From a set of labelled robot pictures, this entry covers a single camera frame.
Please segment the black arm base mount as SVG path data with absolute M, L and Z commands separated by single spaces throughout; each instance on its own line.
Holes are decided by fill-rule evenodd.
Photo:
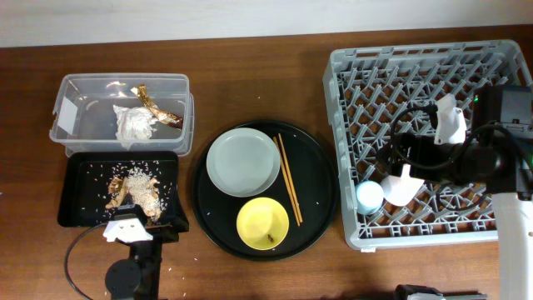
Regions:
M 418 285 L 398 285 L 394 300 L 486 300 L 487 296 L 480 293 L 445 295 L 433 287 Z

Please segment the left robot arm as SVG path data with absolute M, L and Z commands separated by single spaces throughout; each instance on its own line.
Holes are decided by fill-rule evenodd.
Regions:
M 107 224 L 103 236 L 109 242 L 129 247 L 129 256 L 109 267 L 105 285 L 112 299 L 158 299 L 162 265 L 162 246 L 179 241 L 189 231 L 189 222 L 177 192 L 162 214 L 163 224 L 147 225 L 147 215 L 136 204 L 119 207 Z

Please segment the grey plate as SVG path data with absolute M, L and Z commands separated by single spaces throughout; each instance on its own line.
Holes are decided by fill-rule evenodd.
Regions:
M 207 174 L 223 193 L 247 198 L 266 191 L 280 172 L 280 154 L 264 132 L 238 127 L 224 132 L 207 151 Z

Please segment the wooden chopstick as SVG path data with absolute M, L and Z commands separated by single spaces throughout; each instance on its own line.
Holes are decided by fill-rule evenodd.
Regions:
M 293 193 L 293 199 L 295 201 L 295 205 L 296 205 L 296 211 L 298 213 L 298 217 L 299 217 L 299 220 L 301 222 L 301 224 L 303 223 L 303 218 L 302 218 L 302 215 L 301 215 L 301 209 L 300 209 L 300 206 L 299 206 L 299 202 L 298 202 L 298 198 L 297 198 L 297 195 L 296 195 L 296 189 L 295 189 L 295 186 L 294 186 L 294 183 L 293 183 L 293 180 L 292 180 L 292 176 L 291 176 L 291 169 L 290 169 L 290 165 L 289 165 L 289 161 L 288 161 L 288 157 L 286 155 L 286 150 L 285 150 L 285 147 L 284 147 L 284 142 L 283 142 L 283 139 L 282 139 L 282 136 L 280 133 L 277 134 L 277 138 L 278 138 L 278 142 L 279 142 L 279 146 L 281 148 L 281 154 L 282 154 L 282 158 L 283 158 L 283 161 L 285 163 L 285 169 L 286 169 L 286 173 L 287 173 L 287 176 L 288 176 L 288 180 L 289 180 L 289 183 L 290 183 L 290 186 L 291 186 L 291 191 Z
M 296 211 L 296 205 L 295 205 L 295 201 L 293 199 L 293 193 L 291 191 L 291 186 L 290 186 L 290 183 L 289 183 L 289 180 L 288 180 L 288 176 L 287 176 L 287 173 L 286 173 L 286 169 L 285 169 L 285 163 L 283 161 L 283 158 L 282 158 L 282 154 L 281 154 L 281 148 L 279 146 L 279 143 L 277 141 L 277 138 L 276 137 L 273 137 L 272 138 L 276 147 L 277 147 L 277 150 L 278 150 L 278 153 L 279 153 L 279 157 L 280 157 L 280 164 L 281 164 L 281 173 L 282 173 L 282 176 L 283 176 L 283 180 L 284 180 L 284 183 L 286 185 L 286 190 L 287 190 L 287 193 L 288 193 L 288 196 L 289 196 L 289 199 L 290 199 L 290 202 L 291 202 L 291 207 L 292 207 L 292 211 L 294 213 L 294 217 L 296 219 L 296 225 L 298 227 L 301 226 L 301 222 L 299 220 L 299 217 L 298 217 L 298 213 Z

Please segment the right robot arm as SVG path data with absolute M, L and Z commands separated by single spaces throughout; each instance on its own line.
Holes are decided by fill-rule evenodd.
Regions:
M 532 90 L 500 85 L 475 90 L 467 122 L 447 94 L 420 106 L 434 136 L 398 133 L 392 121 L 390 142 L 377 152 L 389 176 L 386 200 L 400 206 L 399 196 L 413 196 L 415 180 L 449 186 L 480 184 L 483 202 L 491 199 L 500 257 L 500 293 L 504 299 L 532 297 Z

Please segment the pink cup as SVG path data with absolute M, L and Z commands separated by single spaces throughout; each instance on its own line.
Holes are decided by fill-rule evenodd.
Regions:
M 411 165 L 404 164 L 399 176 L 388 175 L 380 186 L 384 192 L 384 198 L 390 204 L 397 207 L 406 206 L 424 185 L 424 180 L 411 177 Z

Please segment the gold foil wrapper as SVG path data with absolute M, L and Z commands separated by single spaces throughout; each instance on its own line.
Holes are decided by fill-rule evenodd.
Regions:
M 143 103 L 143 105 L 154 115 L 154 117 L 168 127 L 182 129 L 183 117 L 161 110 L 155 102 L 148 96 L 147 86 L 141 84 L 131 88 L 131 92 L 134 93 Z

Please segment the yellow bowl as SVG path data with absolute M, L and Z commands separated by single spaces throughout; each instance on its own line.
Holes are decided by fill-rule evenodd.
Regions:
M 271 250 L 283 242 L 290 221 L 286 209 L 269 197 L 256 197 L 246 202 L 237 214 L 237 233 L 250 248 Z

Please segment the white napkin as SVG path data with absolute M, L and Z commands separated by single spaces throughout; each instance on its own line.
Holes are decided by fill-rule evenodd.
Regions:
M 119 107 L 113 106 L 117 116 L 117 140 L 129 150 L 137 141 L 146 141 L 156 131 L 152 126 L 158 120 L 146 107 Z

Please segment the blue cup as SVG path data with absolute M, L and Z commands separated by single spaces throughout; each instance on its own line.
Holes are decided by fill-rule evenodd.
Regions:
M 371 215 L 381 208 L 384 192 L 379 183 L 365 181 L 356 185 L 355 196 L 356 211 L 361 215 Z

